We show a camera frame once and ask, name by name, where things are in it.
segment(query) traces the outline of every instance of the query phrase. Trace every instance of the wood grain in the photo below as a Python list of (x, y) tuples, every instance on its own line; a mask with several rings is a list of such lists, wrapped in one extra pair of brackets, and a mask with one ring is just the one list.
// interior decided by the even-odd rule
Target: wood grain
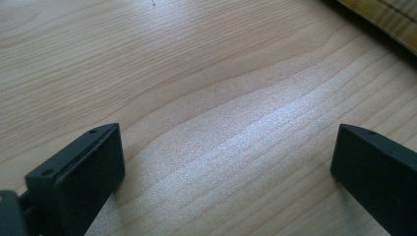
[(417, 0), (339, 0), (417, 55)]
[(416, 150), (416, 76), (333, 1), (1, 1), (0, 189), (119, 122), (88, 235), (387, 235), (329, 162), (340, 123)]

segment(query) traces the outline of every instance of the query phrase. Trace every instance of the table surface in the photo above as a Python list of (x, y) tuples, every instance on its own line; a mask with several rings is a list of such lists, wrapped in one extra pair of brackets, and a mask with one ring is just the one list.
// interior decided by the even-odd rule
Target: table surface
[(0, 2), (0, 189), (119, 122), (88, 235), (387, 235), (329, 173), (338, 125), (417, 148), (416, 58), (332, 0)]

